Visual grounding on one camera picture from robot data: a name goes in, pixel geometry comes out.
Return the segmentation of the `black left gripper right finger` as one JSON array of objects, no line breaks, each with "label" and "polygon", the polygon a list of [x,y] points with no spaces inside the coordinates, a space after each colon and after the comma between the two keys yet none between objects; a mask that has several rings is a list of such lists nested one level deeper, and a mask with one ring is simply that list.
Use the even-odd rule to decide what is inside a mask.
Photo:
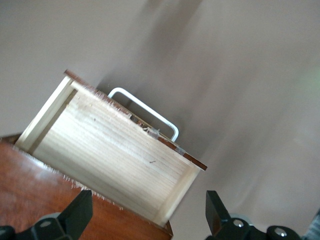
[{"label": "black left gripper right finger", "polygon": [[211,235],[208,240],[264,240],[265,233],[241,217],[232,217],[215,190],[206,192],[205,217]]}]

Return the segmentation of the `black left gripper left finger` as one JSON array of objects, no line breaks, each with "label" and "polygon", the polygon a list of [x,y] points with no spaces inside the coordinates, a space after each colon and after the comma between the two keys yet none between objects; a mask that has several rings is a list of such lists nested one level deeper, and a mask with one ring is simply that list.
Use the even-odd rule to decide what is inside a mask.
[{"label": "black left gripper left finger", "polygon": [[60,213],[47,215],[17,233],[16,240],[77,240],[93,216],[92,191],[81,191]]}]

